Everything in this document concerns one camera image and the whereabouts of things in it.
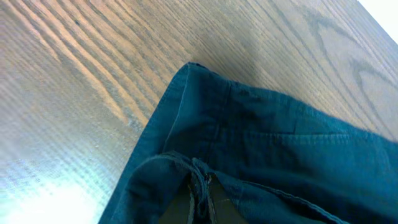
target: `dark green garment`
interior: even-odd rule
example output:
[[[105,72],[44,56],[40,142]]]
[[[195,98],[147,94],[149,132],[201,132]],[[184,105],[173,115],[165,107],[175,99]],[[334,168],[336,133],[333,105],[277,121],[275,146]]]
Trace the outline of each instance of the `dark green garment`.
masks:
[[[398,144],[188,63],[100,223],[157,223],[187,179],[190,218],[210,223],[211,176],[248,223],[398,222]]]

